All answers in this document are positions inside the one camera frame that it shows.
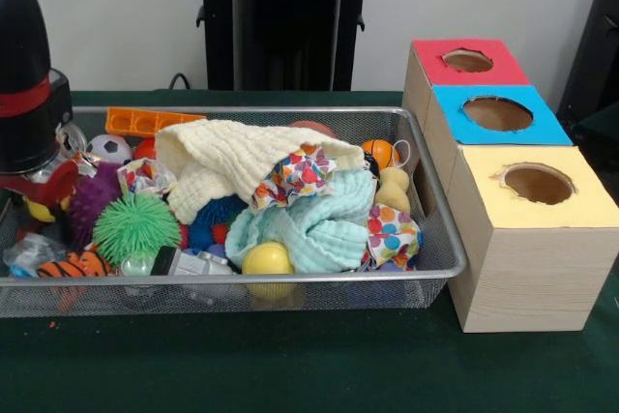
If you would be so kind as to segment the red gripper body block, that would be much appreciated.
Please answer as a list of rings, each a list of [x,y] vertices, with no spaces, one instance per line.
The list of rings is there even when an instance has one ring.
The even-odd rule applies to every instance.
[[[1,188],[17,192],[46,207],[59,204],[74,191],[78,168],[73,161],[54,160],[24,174],[2,174]]]

